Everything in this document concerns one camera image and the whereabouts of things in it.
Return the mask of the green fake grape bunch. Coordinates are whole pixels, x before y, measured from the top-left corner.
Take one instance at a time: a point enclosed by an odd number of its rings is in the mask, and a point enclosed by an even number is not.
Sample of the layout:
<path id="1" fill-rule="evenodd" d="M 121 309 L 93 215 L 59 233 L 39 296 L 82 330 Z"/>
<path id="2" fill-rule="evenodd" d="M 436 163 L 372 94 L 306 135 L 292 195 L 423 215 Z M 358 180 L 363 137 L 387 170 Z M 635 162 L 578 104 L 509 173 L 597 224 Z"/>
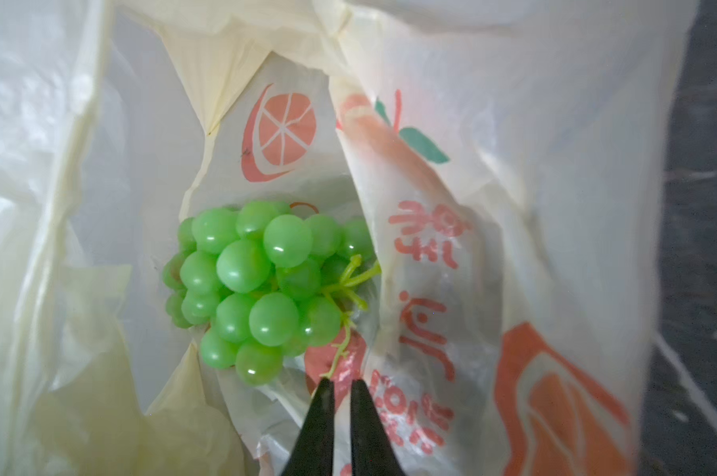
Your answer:
<path id="1" fill-rule="evenodd" d="M 284 202 L 210 208 L 183 219 L 164 266 L 165 311 L 178 328 L 202 327 L 214 369 L 269 384 L 288 358 L 348 336 L 358 288 L 380 274 L 368 224 L 293 214 Z"/>

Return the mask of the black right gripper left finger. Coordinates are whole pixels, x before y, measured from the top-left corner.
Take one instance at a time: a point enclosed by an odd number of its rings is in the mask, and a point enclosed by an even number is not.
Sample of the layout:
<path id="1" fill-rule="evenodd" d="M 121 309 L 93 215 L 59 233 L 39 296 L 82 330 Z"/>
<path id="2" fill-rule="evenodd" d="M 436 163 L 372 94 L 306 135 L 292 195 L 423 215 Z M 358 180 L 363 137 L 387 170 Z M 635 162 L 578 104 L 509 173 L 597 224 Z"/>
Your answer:
<path id="1" fill-rule="evenodd" d="M 281 476 L 332 476 L 335 442 L 335 385 L 322 378 Z"/>

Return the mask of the cream plastic bag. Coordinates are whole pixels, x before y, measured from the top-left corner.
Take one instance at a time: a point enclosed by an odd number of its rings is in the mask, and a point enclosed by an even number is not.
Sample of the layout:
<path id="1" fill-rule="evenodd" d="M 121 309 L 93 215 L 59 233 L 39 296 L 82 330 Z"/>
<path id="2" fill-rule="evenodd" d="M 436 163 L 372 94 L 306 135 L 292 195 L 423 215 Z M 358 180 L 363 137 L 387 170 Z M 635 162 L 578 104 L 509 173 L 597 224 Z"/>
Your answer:
<path id="1" fill-rule="evenodd" d="M 410 475 L 630 475 L 695 1 L 0 1 L 0 475 L 277 474 L 318 379 Z M 165 312 L 179 223 L 368 222 L 270 384 Z"/>

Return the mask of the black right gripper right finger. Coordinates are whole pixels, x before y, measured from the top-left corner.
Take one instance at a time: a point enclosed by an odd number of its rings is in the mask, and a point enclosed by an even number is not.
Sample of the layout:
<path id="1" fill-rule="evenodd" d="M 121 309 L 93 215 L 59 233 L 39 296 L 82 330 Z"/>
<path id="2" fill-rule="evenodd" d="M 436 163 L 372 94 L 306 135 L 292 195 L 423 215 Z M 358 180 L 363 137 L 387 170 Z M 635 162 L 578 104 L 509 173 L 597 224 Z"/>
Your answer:
<path id="1" fill-rule="evenodd" d="M 405 476 L 364 380 L 352 382 L 350 404 L 352 474 Z"/>

